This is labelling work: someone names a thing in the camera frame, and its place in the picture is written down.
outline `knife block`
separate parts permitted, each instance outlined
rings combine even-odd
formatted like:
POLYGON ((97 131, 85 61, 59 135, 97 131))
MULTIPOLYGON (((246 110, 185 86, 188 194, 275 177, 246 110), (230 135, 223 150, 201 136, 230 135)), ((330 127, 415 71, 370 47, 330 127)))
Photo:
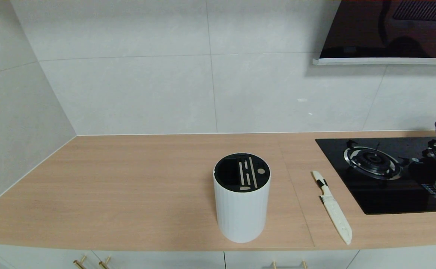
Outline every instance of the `knife block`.
POLYGON ((268 164, 250 153, 223 157, 213 170, 218 226, 229 240, 246 243, 266 223, 271 183, 268 164))

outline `black glass cooktop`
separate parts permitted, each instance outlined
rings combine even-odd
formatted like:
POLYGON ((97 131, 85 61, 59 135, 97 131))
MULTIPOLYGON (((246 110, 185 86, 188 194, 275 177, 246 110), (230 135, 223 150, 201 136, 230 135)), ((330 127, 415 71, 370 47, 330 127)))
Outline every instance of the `black glass cooktop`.
POLYGON ((364 213, 436 211, 436 138, 316 142, 364 213))

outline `tile grout line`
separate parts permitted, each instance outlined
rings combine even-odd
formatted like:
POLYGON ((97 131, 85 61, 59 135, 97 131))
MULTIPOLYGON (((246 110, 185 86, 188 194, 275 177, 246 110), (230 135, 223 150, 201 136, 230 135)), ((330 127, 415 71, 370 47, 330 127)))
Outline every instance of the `tile grout line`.
POLYGON ((208 45, 210 47, 211 85, 213 87, 213 107, 215 108, 215 126, 218 133, 217 102, 215 99, 215 79, 213 78, 213 57, 211 55, 210 22, 208 20, 208 0, 205 0, 205 8, 206 8, 206 25, 208 26, 208 45))
MULTIPOLYGON (((211 43, 208 30, 208 41, 211 43)), ((110 59, 110 58, 151 58, 151 57, 187 57, 187 56, 224 56, 224 55, 261 55, 261 54, 300 54, 300 53, 319 53, 319 52, 246 52, 246 53, 210 53, 208 54, 184 54, 184 55, 143 55, 143 56, 106 56, 106 57, 84 57, 67 59, 48 59, 37 60, 38 62, 68 61, 68 60, 88 60, 88 59, 110 59)))
POLYGON ((52 155, 54 155, 56 152, 58 152, 61 148, 63 148, 65 145, 67 145, 70 141, 72 141, 74 138, 76 138, 76 136, 74 136, 73 138, 70 138, 66 143, 64 143, 63 145, 61 145, 58 149, 54 150, 54 152, 52 152, 51 154, 49 154, 46 158, 44 158, 42 161, 40 161, 37 165, 35 165, 34 167, 32 167, 32 169, 30 169, 27 173, 25 173, 22 177, 20 177, 19 179, 17 179, 16 182, 14 182, 10 187, 8 187, 5 191, 2 192, 2 194, 0 194, 0 198, 8 191, 10 190, 12 187, 15 186, 15 184, 17 184, 18 182, 20 182, 24 177, 26 177, 30 172, 34 171, 39 165, 41 165, 43 162, 45 162, 47 159, 49 159, 52 155))
POLYGON ((363 131, 363 130, 364 130, 364 127, 366 126, 366 122, 367 122, 367 120, 368 120, 368 118, 369 118, 370 111, 372 110, 372 106, 374 105, 374 102, 376 101, 377 95, 379 94, 379 91, 380 91, 380 85, 382 85, 382 82, 384 81, 384 77, 385 77, 385 75, 386 75, 386 72, 387 72, 387 68, 388 68, 388 67, 389 67, 389 65, 386 65, 386 68, 384 69, 384 73, 382 74, 382 78, 380 79, 379 86, 377 87, 377 91, 376 91, 376 93, 375 93, 375 95, 374 95, 374 98, 372 99, 372 103, 370 104, 369 111, 368 111, 368 114, 367 114, 366 119, 365 119, 365 121, 364 121, 364 124, 362 125, 361 131, 363 131))
POLYGON ((20 65, 18 65, 16 67, 5 68, 5 69, 0 70, 0 72, 6 71, 6 70, 10 70, 10 69, 14 69, 14 68, 18 68, 18 67, 22 67, 22 66, 26 66, 26 65, 30 65, 30 64, 33 64, 33 63, 39 63, 39 61, 33 61, 33 62, 30 62, 30 63, 20 64, 20 65))

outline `kitchen knife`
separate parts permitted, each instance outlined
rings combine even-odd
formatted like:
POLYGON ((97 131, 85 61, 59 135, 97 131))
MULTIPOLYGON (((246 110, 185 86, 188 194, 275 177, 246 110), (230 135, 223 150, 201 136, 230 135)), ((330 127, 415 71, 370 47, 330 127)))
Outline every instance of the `kitchen knife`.
POLYGON ((351 244, 351 226, 349 225, 348 220, 346 220, 341 208, 337 204, 336 199, 334 199, 333 195, 331 194, 326 180, 318 171, 313 171, 312 176, 316 180, 319 187, 323 190, 323 194, 320 196, 321 201, 323 201, 324 207, 334 223, 334 227, 336 227, 337 232, 339 235, 341 235, 342 240, 344 240, 347 245, 351 244))

